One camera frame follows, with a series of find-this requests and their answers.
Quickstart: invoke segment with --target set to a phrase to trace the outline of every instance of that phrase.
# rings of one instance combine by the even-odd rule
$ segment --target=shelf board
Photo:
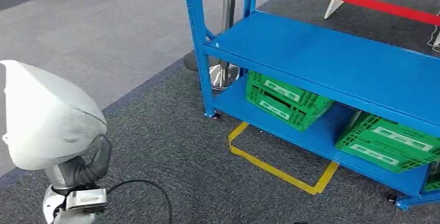
[[[249,103],[245,99],[246,77],[240,78],[225,92],[214,98],[214,107],[292,144],[337,161],[355,172],[388,185],[402,193],[418,197],[429,170],[429,165],[395,174],[361,158],[341,152],[334,147],[337,136],[344,129],[353,110],[335,103],[333,107],[301,133],[283,121]]]
[[[204,52],[440,137],[440,60],[256,11]]]

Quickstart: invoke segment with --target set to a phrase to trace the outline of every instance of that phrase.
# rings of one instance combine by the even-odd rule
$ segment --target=plastic crate
[[[440,160],[440,139],[377,115],[361,113],[348,133],[421,161]]]
[[[247,82],[246,100],[301,132],[311,126],[332,105],[332,102],[329,102],[323,108],[316,109],[301,106],[293,101],[284,101],[257,87],[251,80]]]
[[[363,158],[386,170],[400,173],[419,167],[426,162],[407,156],[404,152],[391,150],[377,143],[348,134],[336,143],[336,148]]]
[[[299,104],[300,106],[305,106],[307,108],[314,108],[313,110],[317,112],[333,102],[333,100],[330,100],[329,98],[275,80],[254,71],[249,71],[248,82],[271,93],[273,96],[281,100],[290,102],[291,104]]]
[[[424,191],[440,189],[440,174],[430,175],[428,178]]]

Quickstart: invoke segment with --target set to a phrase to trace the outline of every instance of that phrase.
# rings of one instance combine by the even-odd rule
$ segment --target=crate handle
[[[282,95],[288,97],[289,99],[291,99],[293,101],[299,102],[299,99],[301,98],[298,94],[292,93],[291,91],[289,91],[283,87],[280,87],[279,85],[273,83],[270,80],[266,80],[264,82],[264,85],[267,86],[268,88],[271,88],[271,89],[281,93]]]
[[[395,132],[390,131],[388,129],[385,129],[383,127],[377,127],[373,130],[373,132],[375,132],[379,135],[385,136],[387,138],[390,138],[392,140],[396,140],[400,143],[403,143],[405,145],[411,146],[412,148],[416,148],[419,150],[429,151],[430,149],[433,148],[432,145],[428,145],[428,144],[422,143],[420,141],[417,141],[415,139],[409,138],[407,136],[400,135],[398,133],[395,133]]]
[[[289,118],[290,118],[290,115],[289,115],[289,114],[287,114],[287,113],[285,113],[285,112],[283,112],[283,111],[277,109],[276,107],[270,105],[269,103],[267,103],[267,102],[265,102],[265,101],[263,101],[263,100],[260,101],[260,106],[262,106],[262,107],[264,107],[265,109],[267,109],[267,110],[273,112],[274,114],[280,116],[281,118],[283,118],[283,119],[285,119],[285,120],[289,120]]]
[[[367,149],[367,148],[365,148],[365,147],[363,147],[361,145],[358,145],[358,144],[354,144],[354,145],[350,146],[350,148],[352,148],[353,150],[356,150],[356,151],[358,151],[360,153],[363,153],[363,154],[365,154],[367,156],[373,157],[375,159],[378,159],[378,160],[380,160],[382,162],[385,162],[385,163],[388,163],[388,164],[391,164],[391,165],[394,165],[394,166],[396,166],[398,164],[398,162],[399,162],[396,159],[384,156],[384,155],[382,155],[380,153],[377,153],[375,151]]]

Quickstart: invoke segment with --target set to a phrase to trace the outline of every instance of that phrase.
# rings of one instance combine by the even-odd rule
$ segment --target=barrier tape
[[[341,0],[347,3],[416,20],[423,23],[440,25],[440,17],[420,10],[385,3],[379,0]]]

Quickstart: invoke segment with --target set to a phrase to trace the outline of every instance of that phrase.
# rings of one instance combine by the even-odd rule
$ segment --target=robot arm
[[[111,144],[96,103],[79,87],[37,67],[13,60],[6,67],[6,127],[3,140],[14,164],[44,169],[52,185],[43,212],[48,223],[92,223],[106,205],[95,181],[108,170]],[[96,148],[91,162],[81,156]]]

